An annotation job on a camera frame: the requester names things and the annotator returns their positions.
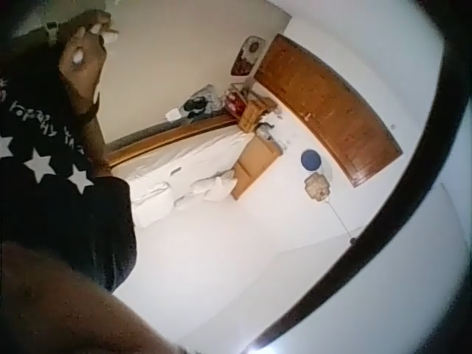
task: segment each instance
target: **forearm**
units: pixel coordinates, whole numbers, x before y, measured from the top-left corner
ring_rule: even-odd
[[[95,176],[112,176],[105,139],[97,117],[94,117],[83,127],[82,138],[84,151],[92,164]]]
[[[0,316],[26,353],[177,353],[117,298],[58,260],[4,245],[2,266]]]

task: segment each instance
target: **wall picture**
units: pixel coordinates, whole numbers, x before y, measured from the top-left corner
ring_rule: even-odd
[[[266,40],[252,35],[245,41],[239,54],[237,55],[235,64],[231,70],[232,76],[247,76],[251,74],[254,65],[263,53],[266,46]]]

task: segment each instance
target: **wooden headboard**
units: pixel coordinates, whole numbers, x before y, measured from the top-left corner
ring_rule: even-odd
[[[179,142],[195,135],[206,133],[208,131],[215,131],[236,124],[237,120],[230,114],[222,114],[217,117],[193,122],[188,125],[183,125],[178,128],[149,136],[148,138],[134,142],[133,144],[125,146],[119,150],[115,150],[108,155],[108,160],[111,168],[113,168],[123,162],[157,148],[161,148],[165,145],[172,144],[173,142]]]

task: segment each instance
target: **hand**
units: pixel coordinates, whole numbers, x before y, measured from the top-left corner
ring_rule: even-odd
[[[102,10],[87,10],[59,28],[59,41],[66,43],[81,27],[89,31],[95,24],[101,24],[103,31],[108,31],[111,26],[111,15]]]
[[[83,59],[75,63],[74,56],[79,51],[83,53]],[[67,42],[59,60],[59,71],[77,114],[86,113],[93,105],[105,60],[102,37],[86,32],[85,27],[80,27]]]

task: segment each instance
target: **blue ball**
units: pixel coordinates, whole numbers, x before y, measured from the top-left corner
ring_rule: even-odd
[[[302,165],[306,170],[314,172],[322,166],[322,158],[315,150],[306,150],[302,154]]]

